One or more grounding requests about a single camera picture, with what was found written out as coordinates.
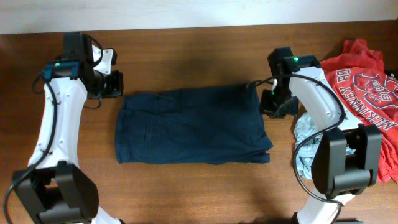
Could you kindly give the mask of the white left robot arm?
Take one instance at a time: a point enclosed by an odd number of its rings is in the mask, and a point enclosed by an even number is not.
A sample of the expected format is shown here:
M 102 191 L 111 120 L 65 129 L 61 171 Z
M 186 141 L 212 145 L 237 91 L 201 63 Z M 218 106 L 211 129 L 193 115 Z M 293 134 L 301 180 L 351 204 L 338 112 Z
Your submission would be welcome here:
M 80 169 L 78 133 L 86 100 L 123 94 L 123 75 L 112 70 L 117 53 L 92 36 L 63 36 L 63 53 L 39 73 L 45 106 L 39 138 L 26 170 L 15 171 L 5 194 L 15 192 L 34 223 L 122 223 L 99 205 L 96 184 Z

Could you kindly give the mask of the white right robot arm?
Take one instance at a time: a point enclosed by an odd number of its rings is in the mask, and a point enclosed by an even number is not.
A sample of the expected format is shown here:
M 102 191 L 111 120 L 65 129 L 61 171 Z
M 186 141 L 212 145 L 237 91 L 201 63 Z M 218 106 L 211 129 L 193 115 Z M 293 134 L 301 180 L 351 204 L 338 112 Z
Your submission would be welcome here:
M 318 129 L 308 139 L 321 138 L 311 167 L 315 188 L 292 223 L 338 223 L 345 204 L 376 183 L 382 134 L 346 108 L 314 56 L 280 47 L 267 60 L 272 76 L 265 81 L 272 88 L 262 92 L 261 113 L 284 118 L 303 105 Z

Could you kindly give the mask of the navy blue shorts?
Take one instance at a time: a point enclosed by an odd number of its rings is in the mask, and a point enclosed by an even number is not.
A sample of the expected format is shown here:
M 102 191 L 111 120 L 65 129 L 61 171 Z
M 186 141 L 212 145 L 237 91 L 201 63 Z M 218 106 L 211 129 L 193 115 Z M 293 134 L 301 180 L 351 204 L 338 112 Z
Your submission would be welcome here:
M 245 83 L 125 96 L 114 143 L 120 164 L 267 164 L 273 146 Z

